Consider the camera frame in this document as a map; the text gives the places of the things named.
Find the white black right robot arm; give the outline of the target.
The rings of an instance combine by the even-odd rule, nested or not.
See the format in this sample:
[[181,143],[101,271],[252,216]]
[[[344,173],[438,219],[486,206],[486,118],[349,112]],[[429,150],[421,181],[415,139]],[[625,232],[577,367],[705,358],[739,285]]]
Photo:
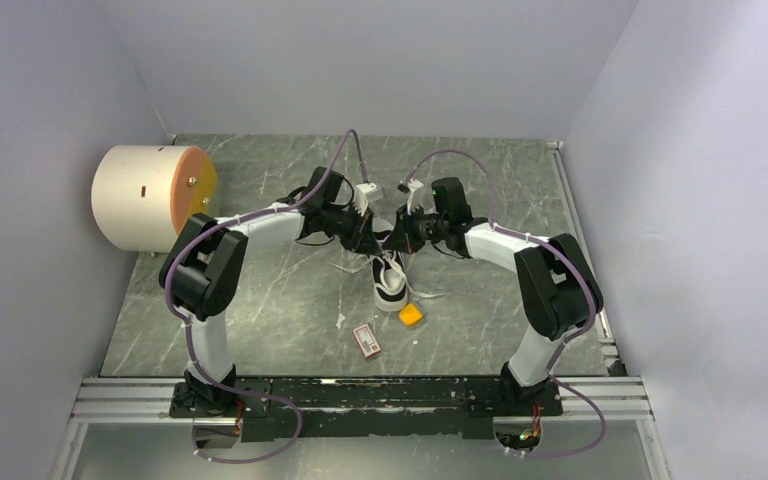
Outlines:
[[528,326],[502,366],[499,398],[508,412],[525,413],[536,403],[566,343],[593,325],[604,307],[580,244],[570,234],[537,237],[474,216],[455,177],[432,183],[432,212],[421,205],[421,182],[412,179],[399,189],[407,201],[396,212],[385,250],[413,254],[427,244],[443,243],[462,258],[515,273]]

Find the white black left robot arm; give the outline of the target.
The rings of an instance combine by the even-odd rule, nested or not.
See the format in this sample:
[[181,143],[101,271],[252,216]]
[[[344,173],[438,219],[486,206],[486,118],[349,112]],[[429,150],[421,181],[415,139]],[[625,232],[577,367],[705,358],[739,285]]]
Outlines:
[[247,255],[315,233],[339,239],[348,251],[376,254],[370,204],[381,198],[381,188],[369,182],[354,185],[349,201],[339,204],[337,196],[347,182],[318,167],[308,185],[262,210],[223,218],[196,213],[187,219],[159,273],[167,304],[182,320],[190,357],[171,416],[224,416],[242,403],[225,311]]

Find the black and white sneaker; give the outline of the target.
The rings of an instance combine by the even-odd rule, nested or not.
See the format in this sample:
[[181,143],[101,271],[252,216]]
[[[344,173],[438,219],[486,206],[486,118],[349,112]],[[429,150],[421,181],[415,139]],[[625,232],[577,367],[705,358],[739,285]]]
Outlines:
[[397,312],[408,303],[408,281],[400,252],[383,250],[371,258],[373,297],[378,309]]

